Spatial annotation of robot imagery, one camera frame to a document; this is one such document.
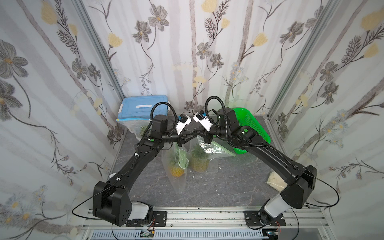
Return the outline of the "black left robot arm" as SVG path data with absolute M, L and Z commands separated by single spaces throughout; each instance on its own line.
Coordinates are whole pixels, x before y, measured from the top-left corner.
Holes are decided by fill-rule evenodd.
M 154 115 L 157 107 L 165 105 L 172 111 L 175 123 L 169 127 L 168 116 Z M 181 147 L 188 138 L 177 133 L 176 126 L 181 117 L 167 102 L 159 102 L 151 110 L 151 121 L 145 136 L 135 146 L 130 160 L 109 180 L 98 182 L 94 187 L 93 216 L 116 226 L 123 226 L 130 220 L 144 220 L 150 206 L 141 202 L 132 202 L 129 197 L 131 188 L 145 167 L 156 158 L 165 144 Z

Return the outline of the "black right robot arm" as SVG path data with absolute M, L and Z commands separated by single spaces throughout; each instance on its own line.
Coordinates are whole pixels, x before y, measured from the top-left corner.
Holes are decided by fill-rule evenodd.
M 246 150 L 254 155 L 287 184 L 275 197 L 260 208 L 259 221 L 263 226 L 271 225 L 286 210 L 301 209 L 315 189 L 317 170 L 303 166 L 271 146 L 252 127 L 241 126 L 234 110 L 227 108 L 218 96 L 211 96 L 205 102 L 205 110 L 198 114 L 205 128 L 206 143 L 214 136 L 226 141 L 231 147 Z

